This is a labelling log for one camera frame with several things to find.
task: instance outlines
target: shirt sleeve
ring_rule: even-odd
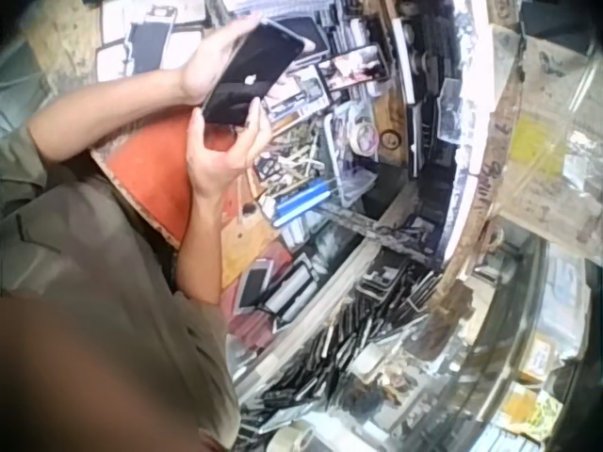
[[[0,139],[0,219],[39,196],[47,179],[25,125]]]

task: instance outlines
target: hand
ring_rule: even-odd
[[[245,129],[227,152],[204,146],[205,122],[200,108],[190,118],[187,137],[187,170],[194,196],[208,200],[221,198],[226,188],[250,167],[272,139],[270,122],[256,97],[247,116]]]
[[[226,69],[236,40],[247,35],[260,23],[260,16],[251,15],[232,21],[201,41],[181,71],[185,103],[199,105]]]

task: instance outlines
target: tape roll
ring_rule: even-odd
[[[288,427],[279,428],[267,447],[267,452],[303,452],[314,438],[312,426],[298,421]]]
[[[370,122],[360,122],[351,128],[350,146],[354,153],[372,157],[379,148],[379,132]]]

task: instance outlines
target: phone screen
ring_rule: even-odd
[[[354,49],[318,64],[330,91],[387,77],[381,49],[377,44]]]
[[[261,23],[242,42],[204,106],[207,122],[243,125],[254,97],[262,99],[303,51],[303,41]]]

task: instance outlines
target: smartphone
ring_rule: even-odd
[[[241,276],[236,291],[234,315],[253,311],[259,296],[267,289],[272,277],[274,262],[269,259],[258,259]]]
[[[254,97],[272,85],[303,52],[301,37],[268,19],[237,46],[203,107],[205,121],[244,125]]]
[[[351,50],[318,64],[330,91],[387,78],[387,66],[378,44]]]
[[[126,75],[159,69],[177,14],[174,7],[153,6],[141,23],[131,24],[124,40]]]

